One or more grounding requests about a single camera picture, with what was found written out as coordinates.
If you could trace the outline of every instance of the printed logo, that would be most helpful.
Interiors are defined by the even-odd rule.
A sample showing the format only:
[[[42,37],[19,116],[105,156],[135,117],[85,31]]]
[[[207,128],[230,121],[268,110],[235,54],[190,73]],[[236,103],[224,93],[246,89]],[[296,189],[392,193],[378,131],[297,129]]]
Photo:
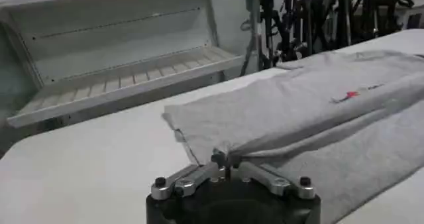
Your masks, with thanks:
[[[376,89],[377,87],[381,87],[381,86],[383,86],[383,85],[380,84],[380,85],[375,85],[375,86],[372,86],[372,87],[362,87],[362,88],[359,88],[356,91],[349,91],[349,92],[346,93],[346,95],[343,98],[331,98],[331,103],[338,104],[338,103],[344,102],[348,99],[352,99],[353,97],[359,96],[359,95],[361,95],[361,94],[363,94],[367,91]]]

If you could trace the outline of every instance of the table surface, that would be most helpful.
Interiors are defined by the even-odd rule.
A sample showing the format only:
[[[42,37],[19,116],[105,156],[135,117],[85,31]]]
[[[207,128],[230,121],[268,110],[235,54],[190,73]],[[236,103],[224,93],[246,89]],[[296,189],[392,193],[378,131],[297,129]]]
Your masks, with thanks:
[[[424,54],[423,35],[424,30],[407,30],[338,52]],[[145,223],[144,200],[152,181],[189,164],[162,118],[164,106],[232,91],[282,72],[266,70],[18,142],[0,160],[0,223]],[[398,223],[407,216],[410,223],[424,223],[419,209],[424,206],[423,183],[424,170],[343,223]]]

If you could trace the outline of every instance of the silver bracket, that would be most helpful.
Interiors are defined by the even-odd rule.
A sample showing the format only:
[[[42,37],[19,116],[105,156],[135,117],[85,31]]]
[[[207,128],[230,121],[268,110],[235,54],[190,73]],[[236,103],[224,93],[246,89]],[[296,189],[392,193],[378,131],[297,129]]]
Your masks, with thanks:
[[[172,176],[166,178],[166,182],[164,183],[164,185],[157,186],[156,183],[152,184],[152,198],[156,200],[168,199],[174,191],[174,185],[176,181],[196,171],[198,168],[199,166],[197,165],[189,165],[184,169],[180,170],[179,172],[172,174]]]
[[[184,178],[178,179],[175,183],[176,193],[178,193],[180,197],[190,196],[195,193],[196,188],[200,186],[200,184],[207,179],[216,176],[218,172],[218,164],[210,162],[203,167],[198,168],[196,171],[193,171]]]
[[[240,178],[255,179],[277,196],[283,196],[285,189],[291,185],[288,180],[281,177],[278,171],[270,165],[257,166],[250,162],[242,162],[238,170]]]

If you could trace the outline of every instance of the bolt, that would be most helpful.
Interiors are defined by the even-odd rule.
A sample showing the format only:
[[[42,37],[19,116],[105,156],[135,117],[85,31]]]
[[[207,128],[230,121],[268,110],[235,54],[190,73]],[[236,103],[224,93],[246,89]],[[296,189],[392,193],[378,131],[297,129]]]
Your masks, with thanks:
[[[162,188],[166,185],[166,179],[163,177],[157,178],[154,181],[154,186],[157,188]]]
[[[310,187],[311,186],[311,178],[303,176],[300,178],[300,186],[302,187]]]

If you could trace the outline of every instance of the black equipment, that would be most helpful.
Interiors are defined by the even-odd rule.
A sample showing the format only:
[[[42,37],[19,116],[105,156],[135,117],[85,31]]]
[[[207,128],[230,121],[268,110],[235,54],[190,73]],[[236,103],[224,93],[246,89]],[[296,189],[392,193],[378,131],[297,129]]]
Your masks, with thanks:
[[[309,178],[291,183],[269,165],[215,160],[157,178],[147,224],[319,224],[321,200]]]

